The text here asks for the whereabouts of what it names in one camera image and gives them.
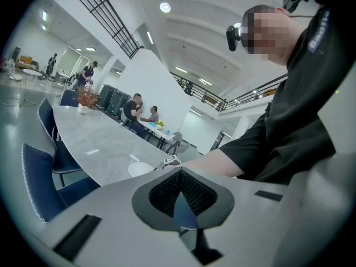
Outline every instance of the white ceiling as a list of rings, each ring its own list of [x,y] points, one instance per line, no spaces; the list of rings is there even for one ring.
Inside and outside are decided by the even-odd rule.
[[[170,4],[170,13],[160,11],[161,2]],[[157,43],[157,50],[169,70],[194,82],[197,79],[191,73],[202,77],[213,84],[206,88],[215,94],[233,98],[286,71],[285,67],[248,55],[244,48],[229,51],[225,36],[227,27],[241,22],[248,8],[257,4],[281,7],[282,0],[140,0],[140,3],[153,39],[164,41]],[[295,13],[314,14],[316,9],[313,2],[301,2]],[[309,19],[301,20],[304,27],[308,22]]]
[[[43,11],[47,12],[47,22],[42,19]],[[91,61],[97,61],[100,66],[104,66],[112,56],[105,46],[53,0],[36,0],[29,7],[26,18],[39,26],[44,25],[48,32],[73,49],[81,48],[80,54]],[[93,47],[95,51],[85,50],[87,47]],[[111,71],[123,71],[124,68],[124,65],[117,60]]]

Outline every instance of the navy upholstered chair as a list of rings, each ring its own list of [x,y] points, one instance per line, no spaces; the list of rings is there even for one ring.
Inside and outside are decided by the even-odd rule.
[[[74,160],[62,141],[56,141],[52,138],[53,128],[55,127],[55,117],[53,108],[49,101],[44,98],[37,110],[39,121],[55,146],[55,155],[53,157],[53,173],[59,174],[61,183],[64,186],[63,174],[82,170],[79,164]]]
[[[72,91],[72,90],[65,90],[65,92],[62,95],[60,105],[61,106],[69,106],[69,107],[78,107],[79,106],[79,100],[73,98],[78,97],[78,91]]]
[[[28,144],[22,145],[22,170],[29,200],[44,223],[100,187],[87,177],[56,190],[52,155]]]

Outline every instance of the man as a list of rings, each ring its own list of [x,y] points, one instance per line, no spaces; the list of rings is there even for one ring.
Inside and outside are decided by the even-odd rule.
[[[122,108],[125,116],[132,121],[131,128],[136,131],[139,137],[145,137],[145,130],[137,121],[137,116],[142,113],[140,103],[142,102],[142,97],[140,94],[136,93],[132,100],[127,102]]]
[[[151,110],[150,110],[151,114],[152,114],[151,117],[149,117],[149,118],[140,118],[140,120],[142,122],[154,122],[154,123],[158,122],[160,118],[158,116],[157,110],[158,110],[157,106],[152,106]]]
[[[57,62],[56,57],[57,57],[57,54],[55,53],[55,55],[48,60],[48,65],[47,65],[47,69],[46,69],[46,75],[48,75],[48,76],[51,75],[53,72],[53,68]]]
[[[76,85],[77,88],[84,87],[86,82],[91,81],[91,77],[94,74],[94,68],[96,67],[98,67],[98,63],[96,61],[94,61],[93,64],[90,65],[89,67],[88,66],[84,67],[82,74],[78,78],[78,82]]]
[[[295,173],[334,154],[317,112],[355,60],[354,42],[342,13],[323,6],[302,31],[284,9],[259,5],[247,10],[242,45],[249,53],[286,66],[288,79],[241,138],[183,166],[287,184]]]

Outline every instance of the black metal railing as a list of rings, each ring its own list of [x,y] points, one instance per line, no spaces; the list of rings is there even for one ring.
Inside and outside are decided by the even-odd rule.
[[[139,50],[109,0],[79,0],[131,59]]]
[[[173,77],[176,79],[178,84],[182,87],[184,92],[190,96],[198,98],[202,103],[206,103],[209,106],[213,107],[217,111],[223,110],[227,105],[227,102],[220,98],[218,95],[211,93],[207,89],[199,86],[184,77],[181,77],[177,74],[171,72]]]
[[[228,110],[231,108],[234,108],[236,106],[246,104],[248,102],[257,100],[259,98],[267,97],[270,95],[273,95],[279,86],[284,80],[287,79],[287,74],[283,74],[282,76],[279,76],[276,79],[273,79],[270,82],[267,82],[247,93],[242,94],[241,96],[231,100],[228,102],[224,108],[222,108],[222,111]]]

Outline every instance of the floor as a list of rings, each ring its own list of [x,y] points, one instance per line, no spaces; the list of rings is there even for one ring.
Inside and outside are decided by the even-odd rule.
[[[35,106],[30,103],[25,103],[21,107],[3,105],[4,102],[16,103],[16,100],[6,97],[19,97],[19,87],[0,73],[0,193],[15,224],[19,228],[37,233],[43,229],[44,224],[34,213],[27,196],[22,174],[21,145],[25,142],[53,152],[52,142],[48,141],[38,122],[37,107],[44,98],[52,105],[59,104],[63,89],[52,87],[52,82],[47,80],[36,80],[35,86],[31,89],[36,91],[28,91],[27,98],[35,102]],[[158,140],[151,138],[150,142],[157,145]],[[199,152],[193,146],[178,155],[183,162],[199,156]],[[66,174],[64,181],[68,185],[86,176],[84,171]],[[58,175],[53,175],[53,182],[56,188],[61,187]]]

